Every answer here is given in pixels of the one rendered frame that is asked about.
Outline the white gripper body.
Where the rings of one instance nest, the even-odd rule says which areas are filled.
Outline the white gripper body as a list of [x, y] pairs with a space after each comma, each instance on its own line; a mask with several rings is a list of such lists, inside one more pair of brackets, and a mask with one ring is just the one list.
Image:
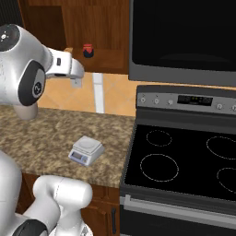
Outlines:
[[69, 77], [72, 79], [83, 78], [84, 74], [84, 66], [77, 59], [72, 59]]

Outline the red-lidded dark jam jar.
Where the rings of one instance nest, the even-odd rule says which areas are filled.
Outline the red-lidded dark jam jar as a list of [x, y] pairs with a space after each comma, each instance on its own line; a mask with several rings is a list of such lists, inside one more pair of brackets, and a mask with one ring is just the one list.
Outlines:
[[83, 55], [86, 58], [91, 58], [94, 56], [94, 49], [90, 43], [86, 43], [83, 45]]

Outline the white digital kitchen scale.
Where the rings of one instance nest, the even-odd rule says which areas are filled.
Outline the white digital kitchen scale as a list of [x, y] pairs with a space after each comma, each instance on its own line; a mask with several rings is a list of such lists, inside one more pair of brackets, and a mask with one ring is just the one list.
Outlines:
[[104, 146], [100, 141], [82, 136], [73, 145], [68, 158], [83, 166], [90, 166], [103, 152]]

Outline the wooden base cabinet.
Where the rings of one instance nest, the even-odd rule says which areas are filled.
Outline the wooden base cabinet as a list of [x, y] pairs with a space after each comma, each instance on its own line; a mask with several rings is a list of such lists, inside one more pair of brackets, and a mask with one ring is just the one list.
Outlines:
[[[22, 184], [16, 212], [23, 214], [34, 201], [33, 184], [39, 178], [35, 174], [22, 174]], [[93, 196], [90, 204], [81, 210], [82, 218], [93, 231], [94, 236], [120, 236], [120, 201], [118, 188], [91, 185]], [[112, 234], [111, 210], [116, 208], [116, 234]]]

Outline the black steel microwave oven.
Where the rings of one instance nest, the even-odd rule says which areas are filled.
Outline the black steel microwave oven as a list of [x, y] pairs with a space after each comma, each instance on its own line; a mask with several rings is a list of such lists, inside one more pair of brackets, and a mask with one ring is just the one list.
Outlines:
[[236, 0], [129, 0], [129, 78], [236, 87]]

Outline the black steel stove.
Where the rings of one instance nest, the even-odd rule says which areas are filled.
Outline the black steel stove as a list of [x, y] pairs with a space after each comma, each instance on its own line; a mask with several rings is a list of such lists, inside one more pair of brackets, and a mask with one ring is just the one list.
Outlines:
[[[120, 197], [236, 216], [235, 104], [232, 90], [137, 87]], [[138, 213], [120, 204], [120, 236], [236, 236], [236, 230]]]

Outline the grey wall socket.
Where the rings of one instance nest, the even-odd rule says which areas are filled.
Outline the grey wall socket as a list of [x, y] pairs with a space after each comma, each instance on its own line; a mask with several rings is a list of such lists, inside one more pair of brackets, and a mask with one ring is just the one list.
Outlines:
[[73, 88], [81, 88], [82, 87], [82, 80], [80, 78], [76, 78], [76, 79], [71, 79], [71, 86]]

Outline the open wooden wall cabinet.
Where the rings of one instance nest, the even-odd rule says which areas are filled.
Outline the open wooden wall cabinet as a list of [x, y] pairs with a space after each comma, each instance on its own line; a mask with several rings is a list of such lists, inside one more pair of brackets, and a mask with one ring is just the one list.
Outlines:
[[[128, 73], [129, 0], [29, 0], [62, 8], [66, 45], [88, 72]], [[94, 56], [83, 55], [90, 43]]]

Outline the wooden wall cabinet door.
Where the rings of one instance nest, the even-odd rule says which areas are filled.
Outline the wooden wall cabinet door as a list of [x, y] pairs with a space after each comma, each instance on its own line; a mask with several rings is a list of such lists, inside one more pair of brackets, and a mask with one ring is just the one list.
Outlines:
[[60, 6], [30, 6], [29, 0], [18, 0], [18, 6], [25, 30], [47, 47], [73, 52], [73, 48], [66, 45]]

